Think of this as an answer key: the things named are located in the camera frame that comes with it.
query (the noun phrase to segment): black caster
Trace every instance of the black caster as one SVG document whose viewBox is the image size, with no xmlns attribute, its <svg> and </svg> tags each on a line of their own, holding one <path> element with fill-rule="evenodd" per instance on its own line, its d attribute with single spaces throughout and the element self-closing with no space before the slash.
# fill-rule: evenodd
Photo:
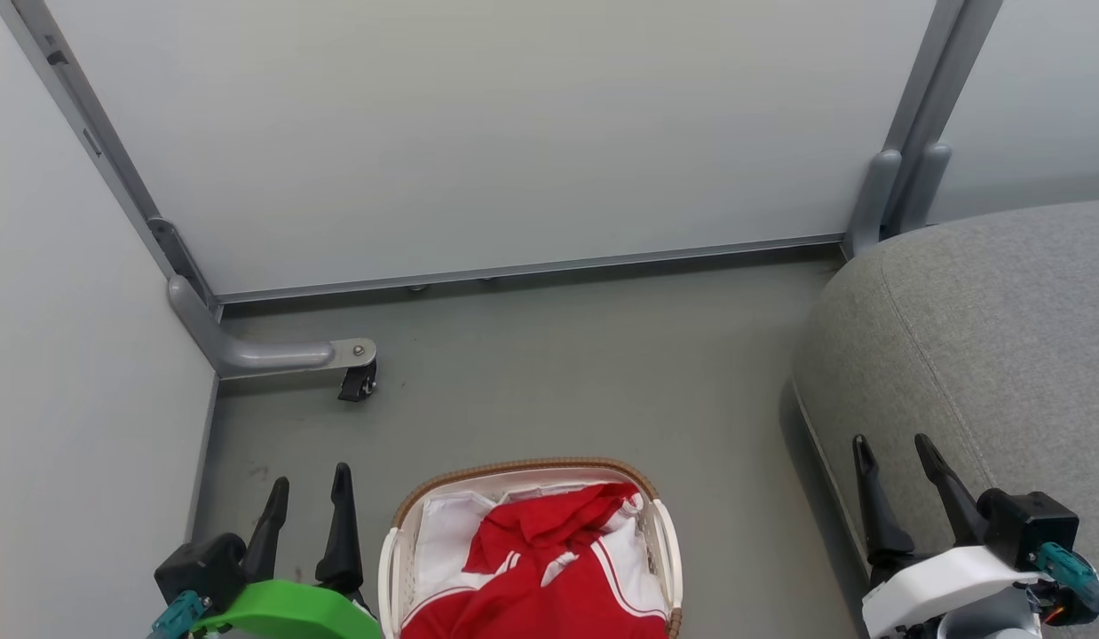
<svg viewBox="0 0 1099 639">
<path fill-rule="evenodd" d="M 344 401 L 363 401 L 376 392 L 376 361 L 364 366 L 347 368 L 344 382 L 340 384 L 337 399 Z"/>
</svg>

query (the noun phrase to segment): red cloth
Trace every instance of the red cloth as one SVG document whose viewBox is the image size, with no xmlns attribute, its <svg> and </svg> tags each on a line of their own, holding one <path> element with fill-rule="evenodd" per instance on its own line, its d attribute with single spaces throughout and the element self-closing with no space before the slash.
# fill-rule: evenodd
<svg viewBox="0 0 1099 639">
<path fill-rule="evenodd" d="M 654 577 L 635 519 L 602 530 L 635 494 L 595 485 L 493 508 L 464 573 L 415 607 L 400 639 L 667 639 L 658 585 L 639 594 L 640 580 Z M 570 563 L 543 586 L 554 559 Z"/>
<path fill-rule="evenodd" d="M 634 494 L 631 483 L 601 483 L 497 506 L 479 525 L 464 570 L 493 574 L 513 551 L 544 571 L 562 553 L 580 554 L 601 538 L 602 527 Z"/>
</svg>

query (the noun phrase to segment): red and white clothing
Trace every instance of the red and white clothing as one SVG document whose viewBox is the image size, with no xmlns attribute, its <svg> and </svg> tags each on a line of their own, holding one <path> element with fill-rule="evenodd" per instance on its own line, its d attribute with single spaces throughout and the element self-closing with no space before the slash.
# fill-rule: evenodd
<svg viewBox="0 0 1099 639">
<path fill-rule="evenodd" d="M 457 494 L 424 506 L 419 599 L 402 639 L 667 638 L 667 603 L 635 527 L 644 504 L 635 486 L 547 489 L 489 504 Z M 440 550 L 456 546 L 465 564 L 452 572 Z"/>
</svg>

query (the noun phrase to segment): white partition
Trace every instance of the white partition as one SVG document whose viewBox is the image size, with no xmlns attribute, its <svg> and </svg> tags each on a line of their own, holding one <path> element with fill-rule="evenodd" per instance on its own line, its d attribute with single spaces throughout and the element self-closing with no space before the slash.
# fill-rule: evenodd
<svg viewBox="0 0 1099 639">
<path fill-rule="evenodd" d="M 1099 199 L 1099 0 L 1004 0 L 941 139 L 930 222 Z"/>
<path fill-rule="evenodd" d="M 146 636 L 213 381 L 0 16 L 1 638 Z"/>
<path fill-rule="evenodd" d="M 46 0 L 221 296 L 845 231 L 930 0 Z"/>
</svg>

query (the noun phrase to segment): gray ottoman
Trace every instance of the gray ottoman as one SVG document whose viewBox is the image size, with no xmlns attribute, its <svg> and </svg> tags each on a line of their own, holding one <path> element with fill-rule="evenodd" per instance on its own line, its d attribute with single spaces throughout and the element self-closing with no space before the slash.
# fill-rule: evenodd
<svg viewBox="0 0 1099 639">
<path fill-rule="evenodd" d="M 913 448 L 923 432 L 975 496 L 1043 489 L 1069 506 L 1099 570 L 1099 201 L 945 223 L 851 260 L 792 375 L 862 558 L 856 433 L 918 550 L 953 542 Z M 1099 637 L 1099 619 L 1064 636 Z"/>
</svg>

